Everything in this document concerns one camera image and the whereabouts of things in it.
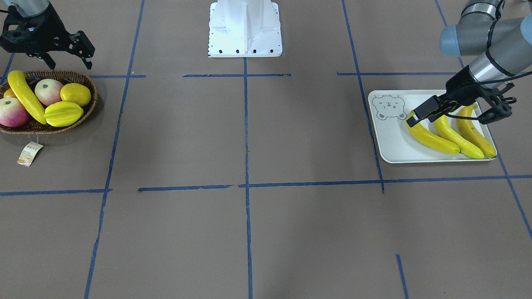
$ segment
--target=pink apple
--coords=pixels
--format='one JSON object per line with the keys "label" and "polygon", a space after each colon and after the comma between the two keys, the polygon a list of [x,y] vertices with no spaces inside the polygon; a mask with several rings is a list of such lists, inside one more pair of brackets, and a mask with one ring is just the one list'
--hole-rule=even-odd
{"label": "pink apple", "polygon": [[54,79],[43,79],[35,86],[35,95],[45,106],[61,101],[61,88],[63,84]]}
{"label": "pink apple", "polygon": [[30,119],[30,114],[16,97],[0,99],[0,124],[6,127],[19,127]]}

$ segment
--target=banana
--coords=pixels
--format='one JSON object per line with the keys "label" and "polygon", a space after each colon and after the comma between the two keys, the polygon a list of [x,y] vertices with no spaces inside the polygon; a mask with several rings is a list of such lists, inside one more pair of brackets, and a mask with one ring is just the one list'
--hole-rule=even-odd
{"label": "banana", "polygon": [[[461,117],[471,117],[473,109],[475,109],[476,107],[478,107],[477,104],[464,107],[458,112],[457,115]],[[497,156],[497,150],[495,149],[493,144],[491,144],[488,139],[482,136],[482,134],[477,130],[477,128],[475,128],[475,125],[471,120],[457,119],[456,126],[458,127],[458,131],[460,131],[460,134],[465,139],[478,146],[478,148],[484,153],[486,157],[493,158]]]}
{"label": "banana", "polygon": [[[406,119],[409,119],[412,115],[414,115],[413,111],[410,112],[410,115]],[[405,125],[408,128],[410,134],[412,134],[415,139],[425,144],[426,146],[447,154],[460,153],[460,147],[458,147],[456,143],[439,137],[438,135],[427,130],[420,123],[417,123],[413,127],[410,127],[408,124],[406,124],[406,122]]]}
{"label": "banana", "polygon": [[465,138],[460,136],[460,134],[458,134],[453,128],[451,128],[447,116],[442,115],[440,118],[438,118],[434,122],[434,126],[436,127],[436,131],[438,131],[438,134],[441,137],[456,143],[460,148],[460,152],[462,154],[474,159],[484,158],[484,153],[476,145],[467,141]]}

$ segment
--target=white metal bracket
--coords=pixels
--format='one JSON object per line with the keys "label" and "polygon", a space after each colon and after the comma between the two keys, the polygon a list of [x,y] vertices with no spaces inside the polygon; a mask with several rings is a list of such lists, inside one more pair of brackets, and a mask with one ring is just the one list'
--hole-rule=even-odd
{"label": "white metal bracket", "polygon": [[218,0],[210,7],[210,57],[282,53],[279,6],[271,0]]}

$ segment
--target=fruit basket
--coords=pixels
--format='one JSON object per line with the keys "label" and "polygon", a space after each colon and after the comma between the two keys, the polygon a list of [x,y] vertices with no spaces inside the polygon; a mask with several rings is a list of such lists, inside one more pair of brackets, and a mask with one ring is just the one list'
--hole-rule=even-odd
{"label": "fruit basket", "polygon": [[[76,71],[65,71],[65,70],[42,70],[42,71],[27,71],[24,72],[28,77],[38,77],[41,79],[54,79],[62,84],[68,83],[79,83],[86,86],[90,90],[91,99],[90,102],[82,107],[83,115],[75,123],[67,127],[52,127],[49,124],[42,124],[30,118],[30,120],[24,125],[16,128],[10,128],[0,125],[0,131],[8,134],[56,134],[65,132],[72,128],[79,126],[83,123],[94,111],[94,108],[97,104],[98,92],[96,90],[96,85],[94,82],[85,74]],[[0,98],[4,97],[4,93],[9,89],[9,83],[7,80],[0,86]]]}

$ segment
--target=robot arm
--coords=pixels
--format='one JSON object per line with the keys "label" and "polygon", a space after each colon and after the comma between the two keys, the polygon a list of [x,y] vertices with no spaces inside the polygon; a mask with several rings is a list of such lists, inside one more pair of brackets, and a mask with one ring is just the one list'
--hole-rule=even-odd
{"label": "robot arm", "polygon": [[9,53],[26,53],[43,60],[49,68],[55,62],[49,51],[65,51],[92,67],[94,46],[83,31],[66,31],[49,0],[3,0],[8,7],[0,46]]}
{"label": "robot arm", "polygon": [[[532,14],[519,20],[513,28],[509,24],[515,23],[515,20],[504,23],[499,26],[498,31],[495,31],[504,1],[488,2],[490,3],[469,1],[462,12],[462,20],[468,15],[479,13],[483,17],[492,18],[489,25],[481,23],[478,27],[466,26],[465,29],[458,31],[457,28],[461,25],[459,23],[457,27],[452,28],[458,32],[454,36],[454,49],[446,50],[458,55],[461,52],[474,53],[478,50],[478,45],[468,39],[463,39],[464,42],[460,44],[459,37],[470,35],[471,32],[482,32],[479,28],[484,28],[486,32],[480,42],[484,43],[485,51],[446,83],[445,94],[432,96],[414,109],[414,116],[407,119],[409,126],[412,127],[423,119],[434,122],[440,116],[453,112],[460,106],[473,104],[479,97],[484,98],[491,106],[478,117],[480,123],[495,122],[512,114],[510,104],[515,102],[515,99],[504,98],[502,94],[512,88],[513,84],[507,84],[502,90],[498,90],[498,86],[505,81],[529,74],[518,76],[521,71],[532,65]],[[496,39],[493,38],[494,32],[497,32]],[[445,54],[446,51],[442,46],[442,52]]]}

